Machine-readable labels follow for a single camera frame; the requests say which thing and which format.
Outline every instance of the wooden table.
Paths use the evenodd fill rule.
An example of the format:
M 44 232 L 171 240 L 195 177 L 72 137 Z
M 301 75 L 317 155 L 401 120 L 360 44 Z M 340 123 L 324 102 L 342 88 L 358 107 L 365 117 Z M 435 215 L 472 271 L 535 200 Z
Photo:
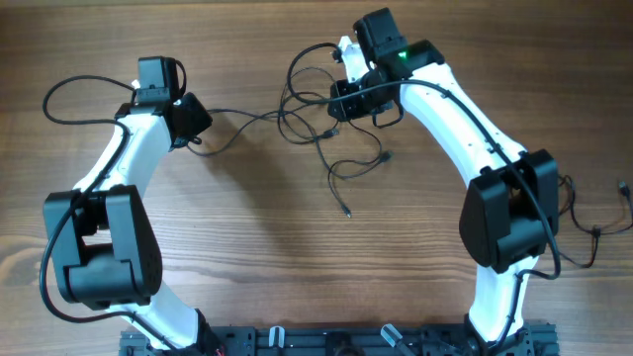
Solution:
M 390 7 L 411 41 L 430 39 L 445 54 L 504 132 L 556 157 L 561 172 L 577 181 L 579 219 L 591 225 L 619 217 L 626 223 L 616 182 L 633 183 L 633 23 L 625 4 Z M 174 56 L 208 108 L 263 113 L 275 108 L 297 52 L 351 35 L 357 19 L 380 7 L 351 1 L 1 10 L 0 355 L 113 355 L 127 327 L 119 319 L 57 320 L 36 287 L 43 201 L 70 189 L 112 134 L 109 127 L 48 122 L 41 103 L 52 84 L 76 74 L 130 82 L 139 57 Z M 304 64 L 343 75 L 326 51 Z M 314 75 L 298 85 L 326 93 L 329 83 Z M 128 99 L 112 85 L 77 83 L 55 94 L 51 108 L 61 118 L 111 118 Z M 310 108 L 306 118 L 320 130 L 331 123 L 324 109 Z M 203 148 L 219 147 L 245 120 L 214 116 Z M 359 125 L 371 129 L 368 120 Z M 315 148 L 288 144 L 274 124 L 253 124 L 214 158 L 184 149 L 168 154 L 144 198 L 164 280 L 213 325 L 460 321 L 473 300 L 476 270 L 457 228 L 463 182 L 414 118 L 371 131 L 395 156 L 371 174 L 337 182 L 351 220 L 330 196 Z M 345 129 L 323 149 L 333 161 L 367 158 L 376 148 Z M 569 217 L 558 240 L 564 251 L 588 258 L 589 236 Z M 557 323 L 566 355 L 632 354 L 632 254 L 633 233 L 606 236 L 593 268 L 565 263 L 556 282 L 530 280 L 524 315 Z M 544 255 L 539 267 L 551 266 Z M 52 290 L 65 311 L 88 313 Z

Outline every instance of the white arm segment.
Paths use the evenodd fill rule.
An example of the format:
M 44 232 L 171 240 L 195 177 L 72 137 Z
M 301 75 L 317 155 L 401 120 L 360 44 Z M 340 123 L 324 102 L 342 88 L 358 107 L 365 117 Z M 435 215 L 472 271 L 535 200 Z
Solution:
M 339 47 L 345 63 L 347 80 L 349 82 L 359 80 L 369 71 L 360 46 L 353 44 L 349 37 L 344 36 L 341 38 Z M 425 65 L 414 71 L 410 79 L 424 80 L 450 90 L 473 112 L 512 162 L 520 158 L 521 151 L 525 151 L 522 145 L 502 133 L 470 100 L 457 84 L 448 64 Z M 457 167 L 467 187 L 472 179 L 481 175 L 482 168 L 490 167 L 495 170 L 505 166 L 501 158 L 493 153 L 492 146 L 486 142 L 471 119 L 450 99 L 422 85 L 405 84 L 400 90 L 401 103 L 405 110 L 416 117 L 437 139 Z M 522 269 L 534 267 L 537 261 L 538 257 L 525 258 L 512 264 L 506 272 L 501 274 L 490 267 L 477 266 L 475 300 L 469 310 L 469 318 L 486 341 L 496 341 L 505 326 L 516 283 L 514 275 Z M 525 283 L 521 285 L 514 323 L 509 330 L 509 335 L 523 326 L 521 310 L 527 276 L 523 278 Z
M 118 184 L 136 185 L 142 197 L 156 166 L 171 147 L 169 129 L 162 117 L 151 114 L 127 115 L 119 119 L 119 122 L 130 130 L 130 141 L 108 177 L 95 188 L 95 192 L 107 191 Z M 122 137 L 123 130 L 115 127 L 115 133 L 97 164 L 73 189 L 84 191 L 92 184 L 121 143 Z
M 149 114 L 127 115 L 119 119 L 119 122 L 130 130 L 130 141 L 107 178 L 97 186 L 95 191 L 107 191 L 118 184 L 136 185 L 142 197 L 156 166 L 171 147 L 169 128 L 162 117 Z M 97 164 L 75 185 L 74 189 L 83 191 L 94 181 L 121 143 L 122 137 L 121 128 L 115 127 L 115 133 Z M 198 314 L 196 310 L 187 307 L 178 299 L 164 281 L 158 293 L 151 297 L 149 305 L 126 304 L 111 306 L 108 309 L 108 312 L 118 311 L 136 312 L 138 317 L 176 347 L 187 347 L 197 340 Z M 152 347 L 168 349 L 137 323 L 131 322 L 127 317 L 124 319 L 147 336 L 151 340 Z

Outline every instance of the wood grain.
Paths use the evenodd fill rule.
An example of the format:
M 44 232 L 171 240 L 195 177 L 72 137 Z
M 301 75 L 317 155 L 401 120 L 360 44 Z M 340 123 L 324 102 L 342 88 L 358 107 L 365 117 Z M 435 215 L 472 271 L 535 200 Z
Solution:
M 274 109 L 287 66 L 308 45 L 349 35 L 381 2 L 256 2 L 0 10 L 0 355 L 112 355 L 121 320 L 74 325 L 42 305 L 42 203 L 94 164 L 112 129 L 66 128 L 42 114 L 45 91 L 76 74 L 129 82 L 136 60 L 179 58 L 208 108 Z M 633 182 L 633 24 L 626 1 L 405 1 L 390 4 L 401 31 L 440 48 L 471 98 L 507 134 L 547 148 L 575 177 L 586 224 L 622 214 L 616 179 Z M 328 53 L 305 64 L 341 77 Z M 325 78 L 302 88 L 326 92 Z M 128 99 L 77 83 L 51 108 L 68 119 L 110 118 Z M 311 109 L 318 128 L 331 119 Z M 218 148 L 245 118 L 217 115 L 203 148 Z M 158 167 L 144 204 L 165 280 L 211 324 L 417 325 L 459 321 L 472 302 L 475 262 L 457 223 L 465 189 L 433 137 L 407 117 L 372 130 L 395 153 L 371 174 L 339 182 L 339 211 L 312 146 L 255 123 L 212 159 L 185 150 Z M 343 130 L 327 159 L 374 153 Z M 588 258 L 568 217 L 561 248 Z M 633 233 L 605 237 L 586 271 L 565 264 L 556 282 L 531 280 L 524 314 L 558 324 L 566 355 L 633 353 Z M 549 256 L 539 267 L 551 268 Z M 86 314 L 79 306 L 65 311 Z

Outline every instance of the black base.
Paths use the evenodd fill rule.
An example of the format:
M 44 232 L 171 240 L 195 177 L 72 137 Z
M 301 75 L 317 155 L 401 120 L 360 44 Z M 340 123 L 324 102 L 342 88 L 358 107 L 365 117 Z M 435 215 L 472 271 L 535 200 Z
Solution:
M 269 347 L 269 329 L 212 327 L 224 345 L 226 356 L 402 356 L 381 336 L 380 328 L 288 329 L 284 347 Z M 434 324 L 421 328 L 398 328 L 404 345 L 417 356 L 484 355 L 469 337 L 464 324 Z M 556 326 L 525 323 L 514 345 L 503 356 L 553 356 L 559 354 Z M 120 356 L 171 355 L 151 350 L 139 332 L 122 332 Z

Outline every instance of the table surface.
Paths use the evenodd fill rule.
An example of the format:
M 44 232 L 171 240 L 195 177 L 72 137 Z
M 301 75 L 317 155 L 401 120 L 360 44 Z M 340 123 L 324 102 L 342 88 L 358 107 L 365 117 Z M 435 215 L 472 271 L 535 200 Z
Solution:
M 120 319 L 76 325 L 43 306 L 37 274 L 42 204 L 94 164 L 109 127 L 61 127 L 42 113 L 57 81 L 136 78 L 136 60 L 180 59 L 207 108 L 274 110 L 291 59 L 351 35 L 373 2 L 266 2 L 0 10 L 0 355 L 113 355 Z M 633 23 L 626 1 L 408 1 L 390 5 L 411 40 L 430 39 L 497 126 L 547 148 L 578 186 L 588 225 L 622 219 L 617 179 L 633 183 Z M 341 78 L 326 51 L 306 57 Z M 327 93 L 328 81 L 297 84 Z M 112 118 L 129 92 L 77 83 L 53 97 L 61 118 Z M 306 118 L 331 124 L 324 108 Z M 220 147 L 244 117 L 215 115 L 203 149 Z M 476 264 L 458 233 L 464 184 L 413 117 L 374 130 L 395 155 L 361 178 L 337 181 L 353 211 L 329 194 L 312 145 L 257 122 L 213 158 L 180 149 L 160 163 L 144 197 L 162 250 L 164 280 L 212 325 L 333 326 L 462 320 Z M 371 157 L 370 138 L 345 128 L 323 142 L 329 161 Z M 561 220 L 561 249 L 589 255 L 589 236 Z M 566 355 L 633 353 L 633 233 L 605 236 L 589 270 L 564 263 L 556 282 L 531 279 L 524 315 L 555 322 Z M 549 255 L 538 265 L 552 269 Z M 54 284 L 52 276 L 49 282 Z M 55 287 L 54 299 L 74 314 Z

